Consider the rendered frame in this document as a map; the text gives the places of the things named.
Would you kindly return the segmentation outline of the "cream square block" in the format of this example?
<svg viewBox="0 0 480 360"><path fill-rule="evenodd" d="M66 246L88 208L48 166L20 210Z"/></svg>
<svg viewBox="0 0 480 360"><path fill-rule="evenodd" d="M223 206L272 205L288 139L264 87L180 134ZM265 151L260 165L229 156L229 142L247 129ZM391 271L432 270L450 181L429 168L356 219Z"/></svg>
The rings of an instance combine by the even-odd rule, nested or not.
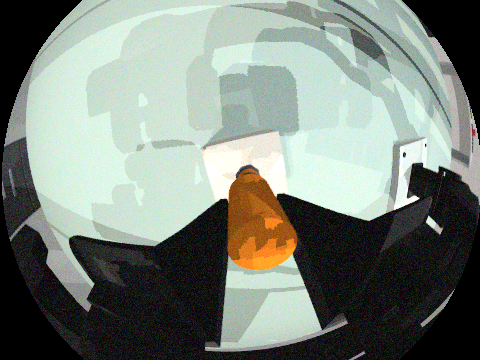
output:
<svg viewBox="0 0 480 360"><path fill-rule="evenodd" d="M281 155L279 131L275 129L209 141L201 148L201 156L216 201L229 201L229 185L244 167L255 168L257 175L267 180L275 196L277 193L288 195L287 172Z"/></svg>

